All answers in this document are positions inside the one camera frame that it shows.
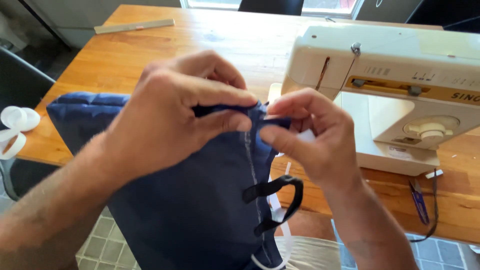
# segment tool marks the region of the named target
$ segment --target blue bag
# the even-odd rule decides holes
[[[50,103],[47,112],[75,155],[108,127],[129,98],[70,93]],[[277,152],[262,142],[258,132],[266,124],[288,128],[290,120],[264,120],[266,108],[260,102],[250,108],[193,108],[197,117],[224,109],[248,115],[251,131],[221,134],[179,164],[130,182],[108,201],[143,270],[258,269],[252,254],[267,267],[282,262],[271,229],[300,206],[303,186],[294,183],[295,203],[282,222],[272,221],[263,196],[292,182],[267,183]]]

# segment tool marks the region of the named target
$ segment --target black strap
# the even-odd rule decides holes
[[[288,184],[292,184],[295,187],[295,195],[293,197],[292,203],[287,209],[287,212],[282,222],[265,219],[253,230],[255,236],[258,237],[264,232],[280,226],[281,224],[289,220],[289,218],[291,218],[293,214],[300,208],[301,201],[303,199],[303,181],[300,178],[293,177],[291,175],[282,175],[271,182],[259,183],[243,191],[242,199],[246,204],[249,204],[258,197],[266,197],[268,195],[276,193],[282,187]]]
[[[433,223],[432,227],[428,231],[425,238],[410,240],[411,243],[421,242],[427,240],[430,236],[435,233],[435,229],[437,229],[438,224],[438,204],[437,204],[437,169],[433,170],[433,182],[432,182],[432,193],[433,193],[433,210],[435,215],[435,222]]]

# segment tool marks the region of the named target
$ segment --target left hand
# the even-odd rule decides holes
[[[100,135],[113,170],[129,181],[179,163],[222,132],[250,130],[252,122],[238,111],[196,118],[192,110],[255,105],[257,98],[240,88],[246,87],[239,71],[212,51],[146,66],[132,97]]]

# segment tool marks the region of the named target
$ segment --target right hand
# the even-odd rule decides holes
[[[292,124],[290,130],[264,127],[262,140],[298,161],[324,191],[346,190],[361,183],[352,117],[327,97],[311,88],[287,93],[268,106],[267,114],[291,117]],[[315,134],[314,141],[296,137],[307,129]]]

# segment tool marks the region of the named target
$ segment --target black chair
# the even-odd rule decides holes
[[[239,11],[282,15],[301,15],[304,0],[242,0]]]
[[[55,83],[20,57],[0,47],[0,111],[7,106],[35,108]],[[6,127],[0,123],[0,130]],[[18,200],[58,167],[28,160],[0,160],[7,195]]]

